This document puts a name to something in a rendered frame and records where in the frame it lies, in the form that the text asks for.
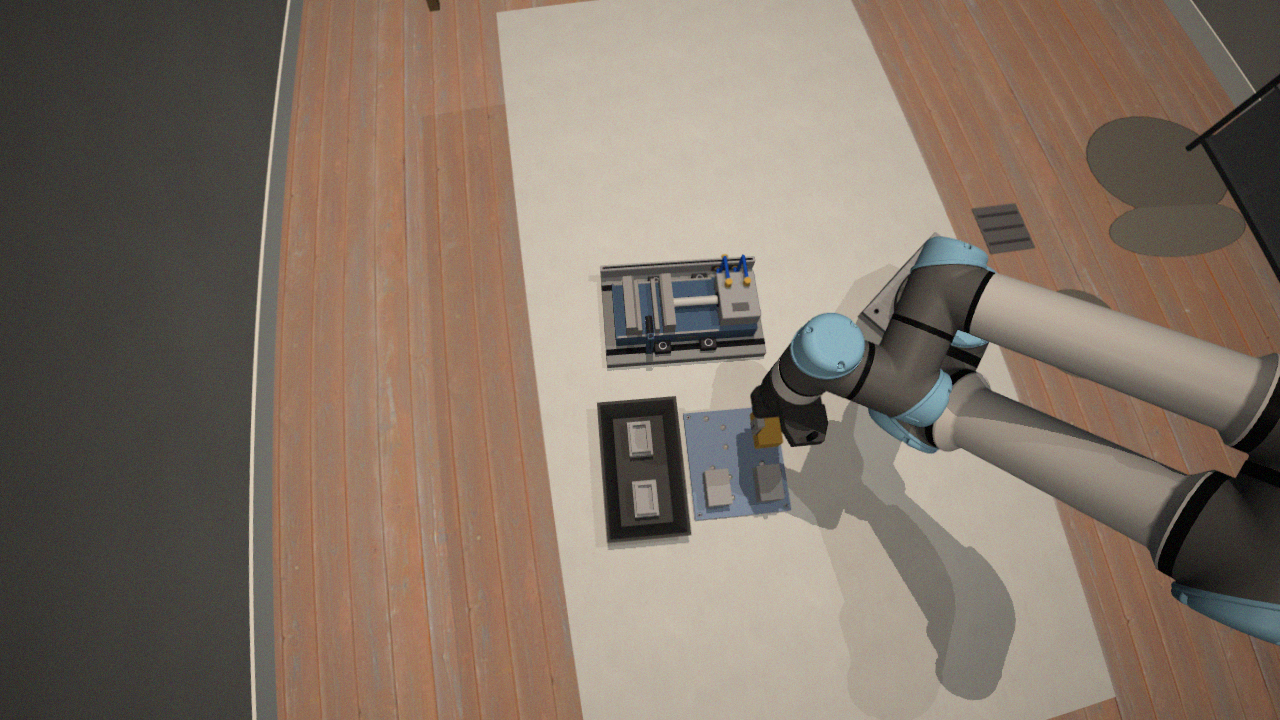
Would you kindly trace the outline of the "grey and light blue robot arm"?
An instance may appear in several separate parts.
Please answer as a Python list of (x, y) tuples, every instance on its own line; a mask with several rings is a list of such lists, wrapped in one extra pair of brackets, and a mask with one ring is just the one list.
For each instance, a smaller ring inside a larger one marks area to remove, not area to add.
[[(1181, 603), (1280, 646), (1280, 354), (1252, 357), (987, 263), (970, 243), (927, 240), (881, 345), (823, 313), (794, 334), (781, 379), (868, 407), (924, 454), (964, 448), (1059, 498), (1144, 544)], [(1236, 478), (1187, 475), (998, 395), (977, 372), (988, 342), (1199, 421), (1249, 457)]]

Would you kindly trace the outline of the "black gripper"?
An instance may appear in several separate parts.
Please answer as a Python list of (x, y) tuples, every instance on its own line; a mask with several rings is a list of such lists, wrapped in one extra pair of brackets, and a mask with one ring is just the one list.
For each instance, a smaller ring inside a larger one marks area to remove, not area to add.
[(805, 397), (788, 389), (781, 379), (778, 359), (762, 386), (756, 386), (750, 395), (753, 415), (756, 416), (750, 423), (753, 436), (765, 427), (764, 418), (780, 416), (781, 430), (791, 447), (820, 445), (826, 441), (828, 419), (826, 404), (819, 396)]

